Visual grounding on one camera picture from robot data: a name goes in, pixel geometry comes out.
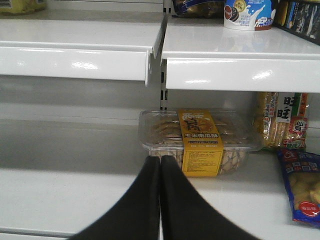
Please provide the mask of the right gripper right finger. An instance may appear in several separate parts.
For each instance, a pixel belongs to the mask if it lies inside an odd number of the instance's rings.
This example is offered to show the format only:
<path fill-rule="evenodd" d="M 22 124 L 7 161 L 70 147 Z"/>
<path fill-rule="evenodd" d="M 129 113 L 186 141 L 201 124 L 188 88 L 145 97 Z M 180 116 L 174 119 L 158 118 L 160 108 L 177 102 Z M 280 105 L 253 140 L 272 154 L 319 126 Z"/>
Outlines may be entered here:
<path fill-rule="evenodd" d="M 160 161 L 160 206 L 165 240 L 256 240 L 213 208 L 192 186 L 173 156 Z"/>

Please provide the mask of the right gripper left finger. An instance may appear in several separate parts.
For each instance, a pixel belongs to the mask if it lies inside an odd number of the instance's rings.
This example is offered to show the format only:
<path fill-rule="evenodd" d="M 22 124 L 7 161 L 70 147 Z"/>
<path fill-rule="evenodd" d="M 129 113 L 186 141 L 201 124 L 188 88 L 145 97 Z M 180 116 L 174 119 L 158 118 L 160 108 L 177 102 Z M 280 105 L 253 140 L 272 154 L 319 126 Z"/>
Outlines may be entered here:
<path fill-rule="evenodd" d="M 124 195 L 71 240 L 158 240 L 160 158 L 148 156 Z"/>

